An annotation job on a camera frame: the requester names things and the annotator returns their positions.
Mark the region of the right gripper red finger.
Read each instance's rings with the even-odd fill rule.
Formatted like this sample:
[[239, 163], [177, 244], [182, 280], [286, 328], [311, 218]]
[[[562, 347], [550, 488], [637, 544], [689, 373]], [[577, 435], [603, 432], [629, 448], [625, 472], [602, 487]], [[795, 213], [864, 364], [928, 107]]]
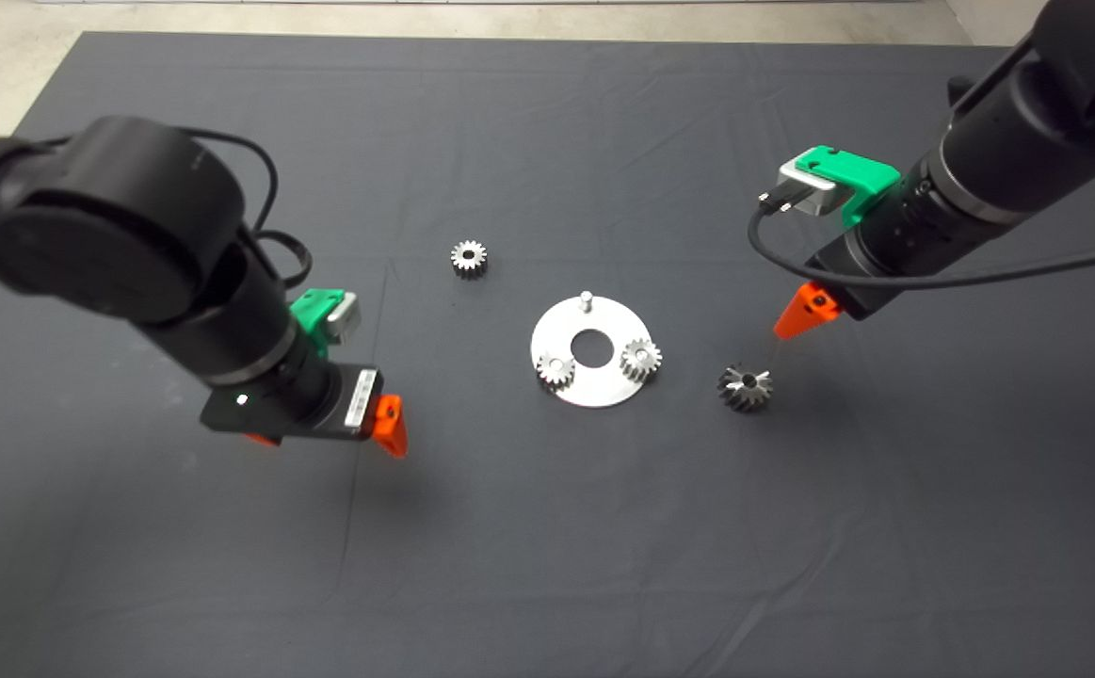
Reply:
[[840, 304], [827, 289], [817, 281], [806, 281], [785, 306], [772, 327], [776, 338], [797, 338], [806, 331], [834, 322], [840, 317]]

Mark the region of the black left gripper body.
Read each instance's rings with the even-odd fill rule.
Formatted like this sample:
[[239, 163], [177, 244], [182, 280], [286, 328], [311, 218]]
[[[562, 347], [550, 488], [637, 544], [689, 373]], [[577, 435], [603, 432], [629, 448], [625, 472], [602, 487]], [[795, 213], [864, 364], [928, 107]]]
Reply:
[[324, 441], [366, 441], [372, 435], [383, 374], [356, 363], [288, 364], [260, 378], [220, 386], [204, 402], [205, 428]]

